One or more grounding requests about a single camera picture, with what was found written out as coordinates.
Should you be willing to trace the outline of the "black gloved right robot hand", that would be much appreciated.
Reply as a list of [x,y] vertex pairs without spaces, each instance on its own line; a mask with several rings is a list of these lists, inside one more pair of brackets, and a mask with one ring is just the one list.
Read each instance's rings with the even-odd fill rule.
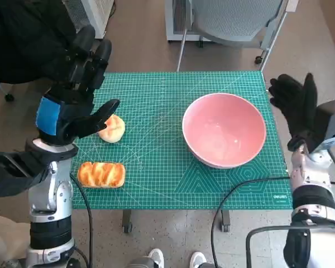
[[315,137],[315,113],[317,109],[317,86],[312,73],[308,73],[301,84],[292,76],[281,74],[270,80],[270,103],[285,117],[291,139],[288,150],[296,151],[306,145],[308,152],[317,147]]

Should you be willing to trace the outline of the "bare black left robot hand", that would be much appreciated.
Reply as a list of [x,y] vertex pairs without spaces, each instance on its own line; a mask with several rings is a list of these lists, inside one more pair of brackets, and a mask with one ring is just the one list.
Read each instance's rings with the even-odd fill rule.
[[68,145],[106,128],[120,101],[111,99],[94,111],[94,92],[104,82],[112,51],[109,40],[92,50],[95,29],[86,25],[55,69],[54,83],[42,96],[36,112],[39,137],[52,145]]

